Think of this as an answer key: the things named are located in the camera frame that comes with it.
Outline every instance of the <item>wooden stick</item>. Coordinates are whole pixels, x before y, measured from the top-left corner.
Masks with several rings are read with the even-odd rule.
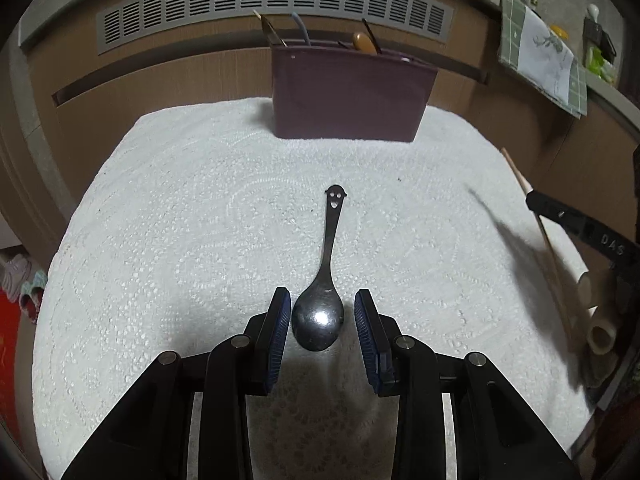
[[[509,152],[503,148],[500,150],[502,156],[507,161],[507,164],[513,171],[518,184],[522,188],[522,192],[526,195],[530,189],[527,186],[527,181],[524,179],[513,160],[511,159]],[[545,241],[546,250],[549,252],[551,257],[551,268],[554,274],[554,279],[556,281],[556,286],[551,286],[551,291],[554,299],[556,300],[556,305],[558,306],[558,313],[560,314],[560,321],[562,322],[562,328],[564,329],[564,334],[567,339],[567,346],[569,351],[575,351],[574,348],[574,338],[573,338],[573,330],[571,328],[571,323],[569,322],[569,315],[567,314],[566,303],[564,302],[564,294],[562,293],[562,281],[560,280],[560,272],[558,271],[558,258],[556,257],[556,252],[554,251],[553,246],[551,245],[551,241],[549,240],[549,236],[546,233],[545,226],[540,219],[540,216],[534,214],[536,217],[536,221],[538,222],[538,227],[540,228],[540,233],[542,234],[542,238]]]

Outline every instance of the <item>lace tablecloth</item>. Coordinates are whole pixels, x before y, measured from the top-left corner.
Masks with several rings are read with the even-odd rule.
[[[36,332],[34,420],[51,477],[161,351],[211,350],[276,286],[295,301],[318,270],[331,184],[348,194],[332,261],[345,326],[317,353],[289,333],[272,395],[248,399],[256,479],[389,478],[398,404],[367,384],[359,288],[436,352],[484,352],[570,446],[590,413],[533,255],[542,237],[502,155],[431,107],[410,144],[280,140],[271,121],[262,98],[155,112],[95,177]],[[577,278],[569,238],[550,235]],[[452,440],[447,423],[451,478]]]

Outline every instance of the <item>spoon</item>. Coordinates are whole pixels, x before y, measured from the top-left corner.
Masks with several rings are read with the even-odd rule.
[[[334,184],[326,193],[326,221],[324,247],[318,275],[298,296],[291,311],[293,336],[300,346],[318,352],[329,348],[338,339],[344,320],[342,300],[331,278],[331,252],[334,248],[335,230],[338,227],[344,190]]]

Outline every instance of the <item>black utensil handle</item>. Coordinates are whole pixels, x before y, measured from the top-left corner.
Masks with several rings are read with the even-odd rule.
[[[342,202],[347,194],[344,189],[334,184],[326,193],[326,221],[324,222],[324,247],[322,248],[322,262],[320,271],[331,270],[331,253],[334,250],[335,231],[340,219]]]

